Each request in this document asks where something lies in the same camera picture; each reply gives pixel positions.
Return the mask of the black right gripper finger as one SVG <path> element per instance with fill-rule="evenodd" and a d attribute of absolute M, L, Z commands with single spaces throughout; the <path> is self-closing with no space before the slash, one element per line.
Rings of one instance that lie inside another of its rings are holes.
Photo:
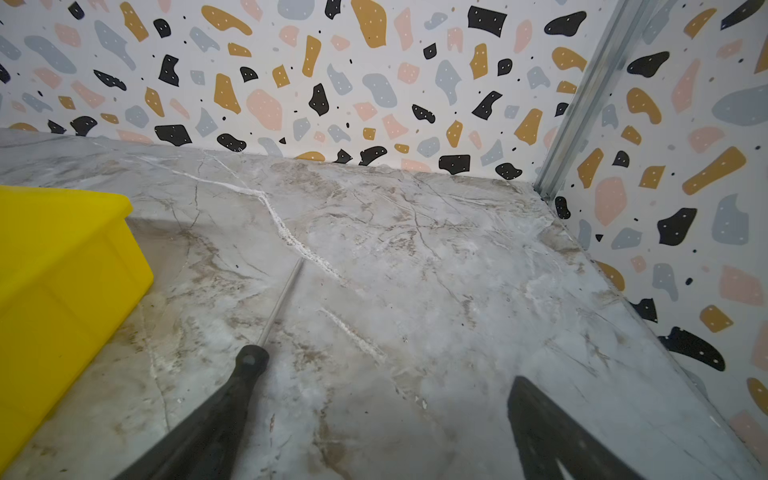
<path fill-rule="evenodd" d="M 523 376 L 514 378 L 507 413 L 526 479 L 641 477 Z"/>

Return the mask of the black handled screwdriver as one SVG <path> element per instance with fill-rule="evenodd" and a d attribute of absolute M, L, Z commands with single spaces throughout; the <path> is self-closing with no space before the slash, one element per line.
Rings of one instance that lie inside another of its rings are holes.
<path fill-rule="evenodd" d="M 301 271 L 293 267 L 264 329 L 242 347 L 227 381 L 165 437 L 121 472 L 119 479 L 229 479 L 237 460 L 255 386 L 267 370 L 265 345 Z"/>

